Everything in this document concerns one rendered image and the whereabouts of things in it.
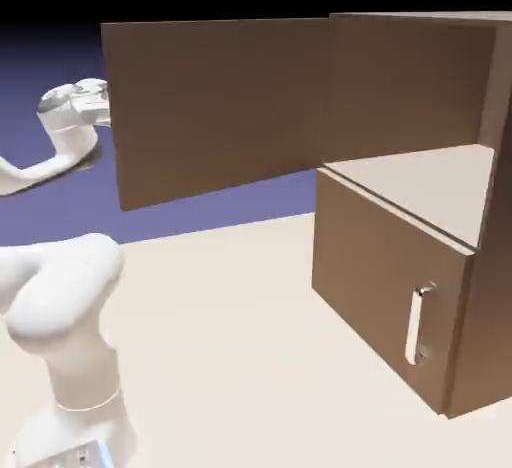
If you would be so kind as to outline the brown wooden cabinet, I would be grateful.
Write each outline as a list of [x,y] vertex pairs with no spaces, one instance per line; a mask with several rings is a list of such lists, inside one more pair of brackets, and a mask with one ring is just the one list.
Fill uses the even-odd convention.
[[512,398],[512,12],[345,13],[327,169],[473,250],[449,412]]

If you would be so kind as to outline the brown cabinet door without handle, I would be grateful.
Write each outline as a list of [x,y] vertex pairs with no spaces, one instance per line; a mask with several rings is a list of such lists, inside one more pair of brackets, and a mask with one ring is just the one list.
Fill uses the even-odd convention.
[[319,165],[333,135],[326,19],[106,23],[123,210]]

